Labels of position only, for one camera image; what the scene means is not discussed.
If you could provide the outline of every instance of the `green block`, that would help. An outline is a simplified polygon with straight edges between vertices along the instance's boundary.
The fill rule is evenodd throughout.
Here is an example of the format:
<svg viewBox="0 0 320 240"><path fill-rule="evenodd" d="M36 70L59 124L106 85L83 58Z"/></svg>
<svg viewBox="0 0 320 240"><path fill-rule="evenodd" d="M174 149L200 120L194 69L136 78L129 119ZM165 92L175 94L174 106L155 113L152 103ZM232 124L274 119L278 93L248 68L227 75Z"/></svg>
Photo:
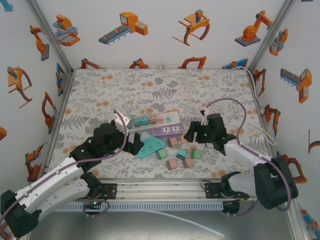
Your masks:
<svg viewBox="0 0 320 240"><path fill-rule="evenodd" d="M160 150L157 151L155 154L156 154L156 156L157 156L157 158L158 158L159 160L164 159L165 157L168 156L166 150L164 150L164 149L160 149Z"/></svg>
<svg viewBox="0 0 320 240"><path fill-rule="evenodd" d="M191 151L191 158L192 159L201 159L202 157L202 151L198 149L193 149Z"/></svg>

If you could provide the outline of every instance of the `teal power strip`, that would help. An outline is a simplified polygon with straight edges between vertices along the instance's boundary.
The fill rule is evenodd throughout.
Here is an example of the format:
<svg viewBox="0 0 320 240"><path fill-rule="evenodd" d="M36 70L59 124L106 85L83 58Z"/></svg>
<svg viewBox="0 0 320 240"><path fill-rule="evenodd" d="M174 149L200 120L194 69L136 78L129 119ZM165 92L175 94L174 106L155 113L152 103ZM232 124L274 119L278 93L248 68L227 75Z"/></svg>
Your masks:
<svg viewBox="0 0 320 240"><path fill-rule="evenodd" d="M164 141L146 132L141 133L140 140L144 143L144 146L138 153L138 158L140 159L148 157L149 155L159 151L160 149L163 149L166 146Z"/></svg>

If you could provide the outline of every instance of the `white wall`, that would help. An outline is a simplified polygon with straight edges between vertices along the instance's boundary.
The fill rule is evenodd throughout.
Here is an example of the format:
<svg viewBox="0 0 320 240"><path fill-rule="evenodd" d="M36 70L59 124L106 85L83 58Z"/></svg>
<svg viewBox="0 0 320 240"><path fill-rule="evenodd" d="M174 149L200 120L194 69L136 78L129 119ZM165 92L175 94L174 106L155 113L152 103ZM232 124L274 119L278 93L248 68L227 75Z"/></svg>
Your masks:
<svg viewBox="0 0 320 240"><path fill-rule="evenodd" d="M28 185L25 154L50 142L51 135L41 111L45 91L58 111L63 98L57 94L56 64L59 61L56 54L50 46L49 59L41 61L36 38L30 33L30 25L39 27L36 19L25 1L11 0L10 4L13 4L13 12L4 12L2 5L0 7L0 127L7 130L7 136L0 141L0 195L8 189L17 191ZM43 33L39 35L45 44L48 43ZM9 66L25 70L32 82L25 94L33 99L21 109L19 106L25 102L22 96L17 91L8 93L14 88L8 87ZM24 77L22 83L24 87L28 85ZM54 113L49 104L46 110L50 115ZM35 163L41 163L47 149L48 144Z"/></svg>
<svg viewBox="0 0 320 240"><path fill-rule="evenodd" d="M320 147L312 148L308 154L308 129L311 130L311 142L320 140L320 31L318 10L320 1L297 1L283 23L281 30L288 28L288 39L278 56L267 53L258 69L266 69L265 92L261 96L264 105L277 108L279 117L277 144L280 153L296 158L301 166L307 183L297 184L298 201L302 208L320 221L319 183L320 183ZM280 69L300 75L306 68L312 73L312 85L309 98L299 103L299 93L280 80Z"/></svg>
<svg viewBox="0 0 320 240"><path fill-rule="evenodd" d="M73 68L81 65L81 59L108 68L128 68L133 61L142 58L150 67L160 64L177 68L191 57L207 56L204 67L221 68L234 60L255 56L261 42L243 47L235 42L248 25L253 25L256 14L262 10L272 21L283 0L37 0L39 7L51 24L61 14L78 28L80 41L73 46L61 46ZM210 30L202 41L189 36L190 46L175 40L183 39L186 27L178 23L196 10L210 19ZM110 46L99 42L99 38L121 25L119 14L132 12L148 25L148 35L129 34ZM263 39L267 26L261 25L258 37Z"/></svg>

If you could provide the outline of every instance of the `floral tablecloth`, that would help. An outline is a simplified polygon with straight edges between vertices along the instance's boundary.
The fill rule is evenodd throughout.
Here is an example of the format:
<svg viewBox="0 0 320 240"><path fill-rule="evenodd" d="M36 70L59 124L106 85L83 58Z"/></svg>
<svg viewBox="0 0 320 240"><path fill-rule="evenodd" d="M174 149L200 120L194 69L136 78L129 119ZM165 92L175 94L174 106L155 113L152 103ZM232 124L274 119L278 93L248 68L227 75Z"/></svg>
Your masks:
<svg viewBox="0 0 320 240"><path fill-rule="evenodd" d="M221 97L232 97L235 88L228 79L228 69L78 69L72 84L62 124L54 146L49 170L69 155L77 145L93 135L100 124L115 118L113 109L129 116L178 111L183 133L191 121L201 120L200 110ZM244 70L232 72L236 87L235 99L244 104L248 119L259 123L253 95ZM235 134L242 119L229 110L229 101L216 103L211 110L220 113L229 133ZM252 174L236 159L223 156L214 149L196 142L165 147L168 157L158 160L156 154L144 159L122 152L102 161L91 171L99 178L219 178L226 173L241 171ZM246 122L240 140L266 154L267 147L260 130ZM202 158L185 169L177 159L178 168L168 170L166 161L175 159L179 148L202 150Z"/></svg>

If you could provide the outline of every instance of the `purple power strip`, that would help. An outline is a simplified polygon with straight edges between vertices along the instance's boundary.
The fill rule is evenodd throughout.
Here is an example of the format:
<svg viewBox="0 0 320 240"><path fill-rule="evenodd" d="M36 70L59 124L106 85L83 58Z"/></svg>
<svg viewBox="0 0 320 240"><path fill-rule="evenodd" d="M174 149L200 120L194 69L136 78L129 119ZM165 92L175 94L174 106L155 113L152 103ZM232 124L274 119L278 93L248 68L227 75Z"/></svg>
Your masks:
<svg viewBox="0 0 320 240"><path fill-rule="evenodd" d="M170 138L182 135L181 124L151 128L151 135L157 138Z"/></svg>

